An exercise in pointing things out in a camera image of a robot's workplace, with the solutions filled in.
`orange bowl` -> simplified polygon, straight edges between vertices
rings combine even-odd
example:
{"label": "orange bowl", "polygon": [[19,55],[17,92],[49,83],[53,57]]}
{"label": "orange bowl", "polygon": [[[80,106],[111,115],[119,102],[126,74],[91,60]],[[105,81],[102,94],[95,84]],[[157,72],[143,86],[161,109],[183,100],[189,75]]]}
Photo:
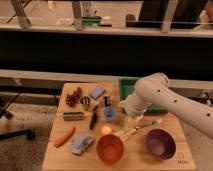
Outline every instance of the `orange bowl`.
{"label": "orange bowl", "polygon": [[120,138],[115,135],[105,135],[98,141],[98,156],[108,165],[118,162],[123,156],[123,152],[124,145]]}

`orange carrot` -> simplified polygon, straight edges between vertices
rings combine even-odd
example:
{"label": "orange carrot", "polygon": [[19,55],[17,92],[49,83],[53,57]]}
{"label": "orange carrot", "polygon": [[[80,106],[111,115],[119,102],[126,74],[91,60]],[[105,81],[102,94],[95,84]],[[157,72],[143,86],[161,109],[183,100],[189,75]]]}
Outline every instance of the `orange carrot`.
{"label": "orange carrot", "polygon": [[58,148],[58,147],[62,146],[64,143],[66,143],[75,133],[75,129],[76,129],[75,126],[72,127],[67,134],[65,134],[63,137],[55,140],[54,146],[56,148]]}

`blue sponge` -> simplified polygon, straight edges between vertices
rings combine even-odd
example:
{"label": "blue sponge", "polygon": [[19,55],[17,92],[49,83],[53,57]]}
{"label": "blue sponge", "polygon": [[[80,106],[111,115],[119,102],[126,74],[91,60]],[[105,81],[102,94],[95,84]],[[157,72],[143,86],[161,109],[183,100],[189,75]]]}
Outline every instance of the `blue sponge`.
{"label": "blue sponge", "polygon": [[96,100],[98,97],[104,94],[104,92],[105,89],[103,87],[97,86],[94,90],[90,92],[90,96]]}

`orange object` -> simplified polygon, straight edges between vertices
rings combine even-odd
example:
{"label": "orange object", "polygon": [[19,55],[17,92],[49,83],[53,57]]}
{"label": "orange object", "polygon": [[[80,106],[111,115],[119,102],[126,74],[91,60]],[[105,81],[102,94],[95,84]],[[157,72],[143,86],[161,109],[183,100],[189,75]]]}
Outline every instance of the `orange object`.
{"label": "orange object", "polygon": [[108,125],[105,125],[101,128],[101,135],[112,134],[112,128]]}
{"label": "orange object", "polygon": [[75,133],[75,130],[76,130],[75,126],[72,127],[67,134],[65,134],[63,137],[55,140],[54,146],[56,148],[58,148],[58,147],[62,146],[64,143],[66,143],[73,136],[73,134]]}
{"label": "orange object", "polygon": [[115,135],[103,136],[97,144],[99,158],[106,164],[112,165],[123,156],[124,146],[120,138]]}

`green tray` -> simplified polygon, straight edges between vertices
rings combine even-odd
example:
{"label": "green tray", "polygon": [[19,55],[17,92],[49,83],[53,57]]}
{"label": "green tray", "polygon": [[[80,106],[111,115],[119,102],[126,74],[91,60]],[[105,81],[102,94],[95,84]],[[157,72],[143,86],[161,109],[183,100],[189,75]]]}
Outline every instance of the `green tray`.
{"label": "green tray", "polygon": [[[133,93],[134,85],[138,79],[120,79],[119,80],[119,92],[120,99],[124,100],[126,97]],[[167,113],[167,110],[161,106],[150,105],[146,111],[146,113]]]}

